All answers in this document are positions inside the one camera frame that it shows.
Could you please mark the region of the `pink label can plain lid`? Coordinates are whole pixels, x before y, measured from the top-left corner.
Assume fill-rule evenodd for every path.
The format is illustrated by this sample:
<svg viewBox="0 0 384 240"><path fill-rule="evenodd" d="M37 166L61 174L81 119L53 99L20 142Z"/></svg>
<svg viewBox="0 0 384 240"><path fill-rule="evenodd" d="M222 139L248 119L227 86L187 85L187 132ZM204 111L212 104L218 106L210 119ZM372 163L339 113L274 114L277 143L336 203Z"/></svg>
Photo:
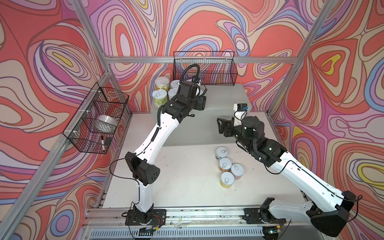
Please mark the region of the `pink label can plain lid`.
<svg viewBox="0 0 384 240"><path fill-rule="evenodd" d="M172 88L168 91L168 97L169 99L172 99L174 96L176 96L178 93L178 89L177 88Z"/></svg>

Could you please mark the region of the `yellow orange label can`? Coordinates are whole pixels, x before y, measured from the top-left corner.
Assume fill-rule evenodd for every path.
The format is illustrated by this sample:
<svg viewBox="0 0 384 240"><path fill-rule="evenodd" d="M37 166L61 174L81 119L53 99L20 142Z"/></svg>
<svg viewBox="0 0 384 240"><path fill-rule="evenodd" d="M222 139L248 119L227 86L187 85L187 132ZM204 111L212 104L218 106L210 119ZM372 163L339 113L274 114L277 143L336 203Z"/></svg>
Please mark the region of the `yellow orange label can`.
<svg viewBox="0 0 384 240"><path fill-rule="evenodd" d="M156 90L165 90L168 92L171 88L170 79L167 77L158 77L155 79L155 88Z"/></svg>

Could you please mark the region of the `green label can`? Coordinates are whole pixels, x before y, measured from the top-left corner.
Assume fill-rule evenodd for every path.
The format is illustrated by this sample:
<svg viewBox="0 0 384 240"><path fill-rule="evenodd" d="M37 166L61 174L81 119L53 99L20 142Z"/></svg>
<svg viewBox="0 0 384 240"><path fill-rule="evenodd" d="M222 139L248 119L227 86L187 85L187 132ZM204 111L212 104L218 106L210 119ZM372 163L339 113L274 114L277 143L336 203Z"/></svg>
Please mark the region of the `green label can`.
<svg viewBox="0 0 384 240"><path fill-rule="evenodd" d="M168 92L166 90L160 89L155 90L152 93L153 101L156 107L164 105L168 101Z"/></svg>

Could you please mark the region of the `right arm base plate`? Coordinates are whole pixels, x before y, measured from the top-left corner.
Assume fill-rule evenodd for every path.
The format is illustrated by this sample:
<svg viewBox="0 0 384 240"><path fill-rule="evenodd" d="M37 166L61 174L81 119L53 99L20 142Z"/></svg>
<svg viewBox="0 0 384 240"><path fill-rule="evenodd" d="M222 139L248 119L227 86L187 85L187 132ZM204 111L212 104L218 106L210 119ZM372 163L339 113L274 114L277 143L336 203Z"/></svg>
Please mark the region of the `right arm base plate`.
<svg viewBox="0 0 384 240"><path fill-rule="evenodd" d="M247 224L284 225L287 223L286 219L277 219L273 217L268 210L263 210L260 208L245 208L242 219L245 220Z"/></svg>

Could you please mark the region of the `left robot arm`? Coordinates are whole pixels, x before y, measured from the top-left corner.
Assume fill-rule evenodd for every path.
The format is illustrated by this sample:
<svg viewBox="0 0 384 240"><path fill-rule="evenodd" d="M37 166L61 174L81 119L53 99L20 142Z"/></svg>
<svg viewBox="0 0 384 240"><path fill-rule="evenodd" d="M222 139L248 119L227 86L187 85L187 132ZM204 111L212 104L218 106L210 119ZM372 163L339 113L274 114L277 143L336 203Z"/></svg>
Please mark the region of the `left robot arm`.
<svg viewBox="0 0 384 240"><path fill-rule="evenodd" d="M160 169L155 166L156 157L171 133L197 109L199 99L203 98L200 91L200 83L181 82L177 94L158 108L156 125L145 141L125 156L133 178L139 182L139 200L135 207L142 214L153 207L152 187L160 175Z"/></svg>

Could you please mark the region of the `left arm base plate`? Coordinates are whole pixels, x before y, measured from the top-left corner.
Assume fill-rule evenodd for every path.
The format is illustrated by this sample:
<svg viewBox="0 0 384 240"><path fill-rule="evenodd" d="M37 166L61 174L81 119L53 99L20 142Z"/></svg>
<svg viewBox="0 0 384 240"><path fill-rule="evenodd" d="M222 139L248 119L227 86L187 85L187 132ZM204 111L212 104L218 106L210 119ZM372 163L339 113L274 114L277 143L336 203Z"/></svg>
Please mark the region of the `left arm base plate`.
<svg viewBox="0 0 384 240"><path fill-rule="evenodd" d="M125 225L161 227L166 223L166 216L166 209L148 210L146 213L133 209L128 211Z"/></svg>

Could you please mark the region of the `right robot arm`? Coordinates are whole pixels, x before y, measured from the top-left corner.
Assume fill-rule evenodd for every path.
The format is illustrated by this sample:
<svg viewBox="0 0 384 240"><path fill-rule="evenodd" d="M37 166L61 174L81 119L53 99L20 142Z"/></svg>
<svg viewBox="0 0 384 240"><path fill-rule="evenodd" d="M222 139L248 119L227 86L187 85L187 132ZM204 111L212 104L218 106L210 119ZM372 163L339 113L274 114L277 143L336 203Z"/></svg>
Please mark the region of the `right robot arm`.
<svg viewBox="0 0 384 240"><path fill-rule="evenodd" d="M242 120L218 118L219 133L233 137L239 148L262 163L273 175L282 175L310 198L308 202L289 203L267 198L252 214L245 210L244 220L271 223L289 219L311 224L329 237L337 237L351 221L350 210L358 197L350 191L331 186L304 167L283 145L265 136L265 125L255 116Z"/></svg>

